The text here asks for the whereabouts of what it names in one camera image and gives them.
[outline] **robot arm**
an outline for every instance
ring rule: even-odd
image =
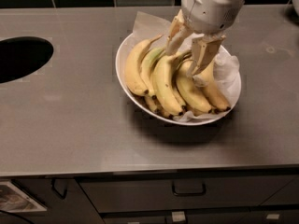
[[[222,40],[222,32],[234,23],[243,4],[244,0],[181,0],[181,11],[170,28],[166,54],[176,53],[184,39],[193,33],[205,34],[204,38],[208,42]],[[197,67],[192,73],[199,72]]]
[[[186,22],[196,34],[216,34],[230,27],[244,0],[181,0]]]

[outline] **yellow banana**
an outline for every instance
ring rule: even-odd
[[[146,104],[149,107],[149,110],[157,115],[160,115],[164,118],[171,119],[173,116],[169,114],[166,110],[163,109],[161,104],[157,99],[153,100],[149,96],[144,96],[144,99],[146,101]]]
[[[178,91],[191,108],[202,113],[210,113],[212,109],[211,104],[205,95],[195,86],[192,78],[186,76],[191,64],[192,60],[185,60],[181,63],[177,71],[176,83]]]
[[[157,106],[155,100],[151,99],[148,95],[144,96],[144,100],[152,113],[159,114],[160,108]]]
[[[153,42],[160,39],[157,35],[152,39],[145,39],[137,43],[130,51],[124,69],[124,78],[129,90],[136,95],[144,96],[149,93],[148,87],[140,76],[140,65]]]
[[[190,50],[172,56],[163,56],[156,64],[153,71],[153,87],[161,106],[171,115],[180,116],[184,113],[181,104],[173,93],[172,77],[179,63]]]
[[[195,108],[191,107],[190,105],[187,105],[187,110],[192,111],[195,116],[200,116],[202,114],[205,114],[204,112],[199,111],[198,109],[195,109]]]
[[[202,87],[201,90],[208,101],[215,106],[215,112],[228,111],[231,109],[231,105],[223,93],[219,90],[217,83],[214,79],[214,60],[203,70],[200,77],[206,82],[206,86]]]
[[[164,50],[165,50],[165,48],[151,49],[146,54],[146,56],[143,58],[141,67],[140,67],[140,76],[149,90],[148,96],[153,99],[156,98],[156,92],[152,87],[152,83],[150,81],[150,75],[151,75],[151,72],[152,72],[155,64],[158,62],[160,56],[163,54]]]
[[[183,108],[184,111],[186,111],[187,110],[187,104],[186,104],[184,98],[179,93],[178,87],[177,87],[177,84],[176,84],[176,81],[175,81],[174,78],[172,79],[172,91],[173,91],[178,103],[180,104],[180,106]]]

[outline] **metal surface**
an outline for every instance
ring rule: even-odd
[[[171,21],[178,7],[1,10],[2,39],[44,37],[54,53],[0,85],[0,176],[298,166],[299,25],[289,8],[242,8],[223,43],[241,64],[240,99],[201,127],[141,112],[114,68],[137,11]]]

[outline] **black hole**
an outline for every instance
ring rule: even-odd
[[[53,52],[53,45],[38,37],[0,41],[0,83],[32,74],[49,61]]]

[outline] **gray cabinet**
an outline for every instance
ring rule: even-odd
[[[106,224],[164,224],[165,216],[104,218]]]
[[[263,205],[298,204],[299,203],[299,177],[279,190]]]
[[[47,207],[45,212],[20,213],[34,223],[104,223],[74,179],[57,179],[54,189],[51,179],[19,179],[15,182]],[[25,223],[6,215],[1,215],[0,220],[1,224]]]
[[[236,224],[298,224],[299,210],[256,211],[247,214]]]
[[[82,181],[99,213],[255,206],[284,187],[292,175],[166,180]]]

